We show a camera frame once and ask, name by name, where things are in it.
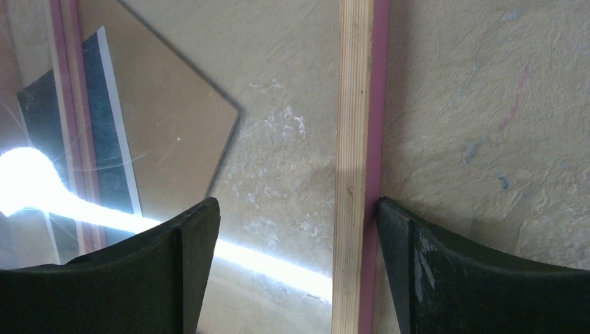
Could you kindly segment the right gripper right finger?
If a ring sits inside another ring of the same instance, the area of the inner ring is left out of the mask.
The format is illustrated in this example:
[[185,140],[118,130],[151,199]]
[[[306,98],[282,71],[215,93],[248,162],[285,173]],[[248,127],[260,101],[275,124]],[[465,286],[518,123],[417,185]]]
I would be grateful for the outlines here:
[[376,226],[402,333],[588,333],[589,272],[527,260],[389,197]]

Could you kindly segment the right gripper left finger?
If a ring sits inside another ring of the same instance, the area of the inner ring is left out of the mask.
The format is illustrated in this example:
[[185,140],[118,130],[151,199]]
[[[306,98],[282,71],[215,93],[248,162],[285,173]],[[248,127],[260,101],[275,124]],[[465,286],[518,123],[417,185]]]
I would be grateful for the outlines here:
[[1,271],[2,333],[195,333],[217,199],[63,265]]

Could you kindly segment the blue mountain photo print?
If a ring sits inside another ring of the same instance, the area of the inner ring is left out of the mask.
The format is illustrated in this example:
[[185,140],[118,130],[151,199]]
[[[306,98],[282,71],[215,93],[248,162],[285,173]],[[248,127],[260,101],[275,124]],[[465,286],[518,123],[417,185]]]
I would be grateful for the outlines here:
[[[83,42],[82,52],[99,203],[140,216],[141,204],[104,27]],[[33,147],[52,160],[61,180],[68,185],[70,172],[67,169],[54,72],[46,72],[19,91],[17,101]]]

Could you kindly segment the pink wooden photo frame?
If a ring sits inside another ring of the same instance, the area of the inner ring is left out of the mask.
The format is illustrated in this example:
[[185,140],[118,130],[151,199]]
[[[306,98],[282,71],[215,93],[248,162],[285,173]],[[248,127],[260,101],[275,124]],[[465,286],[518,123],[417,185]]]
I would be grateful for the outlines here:
[[387,1],[127,1],[239,110],[212,195],[219,237],[326,276],[335,304],[214,260],[201,333],[397,333],[369,141]]

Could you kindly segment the brown cardboard backing board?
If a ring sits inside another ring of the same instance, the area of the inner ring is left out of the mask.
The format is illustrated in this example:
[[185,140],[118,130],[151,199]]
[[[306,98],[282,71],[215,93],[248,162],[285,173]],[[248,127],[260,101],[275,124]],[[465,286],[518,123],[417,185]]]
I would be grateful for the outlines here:
[[80,1],[98,40],[133,213],[165,221],[205,198],[237,110],[118,1]]

